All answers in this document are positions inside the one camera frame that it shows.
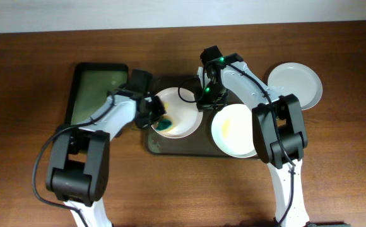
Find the yellow and green sponge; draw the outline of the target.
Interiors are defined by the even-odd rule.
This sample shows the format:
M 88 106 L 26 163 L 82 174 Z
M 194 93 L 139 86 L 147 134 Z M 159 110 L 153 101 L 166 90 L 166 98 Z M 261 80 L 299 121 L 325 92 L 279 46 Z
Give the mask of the yellow and green sponge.
M 162 117 L 155 125 L 154 128 L 156 131 L 165 131 L 169 128 L 171 128 L 173 125 L 173 122 L 168 117 Z

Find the pinkish white plate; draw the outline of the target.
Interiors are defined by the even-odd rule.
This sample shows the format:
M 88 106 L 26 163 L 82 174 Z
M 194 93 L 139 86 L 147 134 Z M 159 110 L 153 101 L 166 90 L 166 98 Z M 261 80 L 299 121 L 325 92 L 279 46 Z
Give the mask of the pinkish white plate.
M 197 109 L 195 103 L 187 103 L 181 99 L 193 100 L 194 94 L 191 91 L 171 87 L 159 91 L 156 95 L 166 110 L 166 114 L 162 117 L 168 117 L 173 122 L 172 127 L 165 131 L 156 131 L 152 125 L 157 134 L 169 139 L 180 139 L 189 136 L 200 126 L 203 113 Z

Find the grey-white plate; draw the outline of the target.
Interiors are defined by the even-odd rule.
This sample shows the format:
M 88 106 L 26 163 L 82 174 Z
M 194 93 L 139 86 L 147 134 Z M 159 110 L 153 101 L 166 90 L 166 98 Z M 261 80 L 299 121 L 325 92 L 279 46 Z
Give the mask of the grey-white plate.
M 317 73 L 296 62 L 276 66 L 268 76 L 268 86 L 282 95 L 294 94 L 302 110 L 316 106 L 323 92 L 322 82 Z

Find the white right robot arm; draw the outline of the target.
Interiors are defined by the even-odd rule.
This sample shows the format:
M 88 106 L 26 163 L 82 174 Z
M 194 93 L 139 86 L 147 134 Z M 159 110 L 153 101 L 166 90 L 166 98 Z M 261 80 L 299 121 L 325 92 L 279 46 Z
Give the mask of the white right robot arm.
M 200 55 L 201 89 L 195 94 L 199 111 L 220 110 L 231 91 L 252 112 L 254 148 L 267 164 L 276 199 L 276 226 L 308 226 L 300 171 L 307 133 L 298 98 L 268 88 L 238 54 L 218 49 Z

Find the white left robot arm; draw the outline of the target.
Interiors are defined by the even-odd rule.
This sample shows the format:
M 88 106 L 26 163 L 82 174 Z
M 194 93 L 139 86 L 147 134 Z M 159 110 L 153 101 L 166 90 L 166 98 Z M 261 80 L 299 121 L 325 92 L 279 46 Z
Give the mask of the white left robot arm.
M 118 88 L 86 120 L 60 127 L 44 144 L 52 148 L 45 186 L 55 205 L 70 210 L 78 226 L 112 226 L 103 203 L 110 142 L 128 123 L 145 129 L 164 114 L 158 96 Z

